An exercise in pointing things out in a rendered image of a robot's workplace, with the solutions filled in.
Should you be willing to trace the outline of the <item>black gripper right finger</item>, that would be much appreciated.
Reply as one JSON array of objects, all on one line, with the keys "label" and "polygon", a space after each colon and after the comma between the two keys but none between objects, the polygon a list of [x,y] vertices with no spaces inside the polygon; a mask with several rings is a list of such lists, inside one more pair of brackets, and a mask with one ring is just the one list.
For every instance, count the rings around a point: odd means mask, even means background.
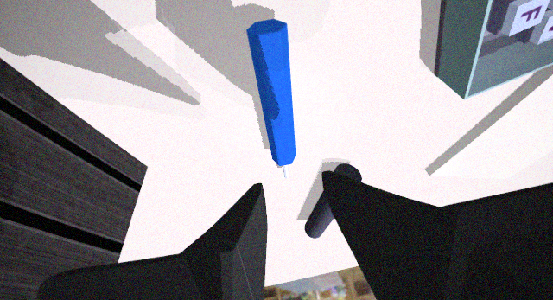
[{"label": "black gripper right finger", "polygon": [[377,300],[460,300],[473,248],[553,227],[553,182],[443,207],[330,170],[322,183]]}]

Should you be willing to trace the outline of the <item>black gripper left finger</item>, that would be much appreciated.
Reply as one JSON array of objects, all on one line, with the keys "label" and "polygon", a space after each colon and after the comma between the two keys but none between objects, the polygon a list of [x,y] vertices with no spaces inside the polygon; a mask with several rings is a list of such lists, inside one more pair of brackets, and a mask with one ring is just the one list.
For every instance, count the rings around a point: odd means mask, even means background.
[{"label": "black gripper left finger", "polygon": [[264,300],[268,221],[253,184],[180,253],[70,269],[45,280],[38,300]]}]

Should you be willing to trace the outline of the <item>white keyboard with teal frame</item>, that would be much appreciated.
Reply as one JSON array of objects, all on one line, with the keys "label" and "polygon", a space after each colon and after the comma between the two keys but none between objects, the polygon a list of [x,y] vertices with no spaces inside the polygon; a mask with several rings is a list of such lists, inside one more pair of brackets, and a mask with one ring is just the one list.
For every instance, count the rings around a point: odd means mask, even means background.
[{"label": "white keyboard with teal frame", "polygon": [[553,0],[441,0],[434,76],[462,100],[553,66]]}]

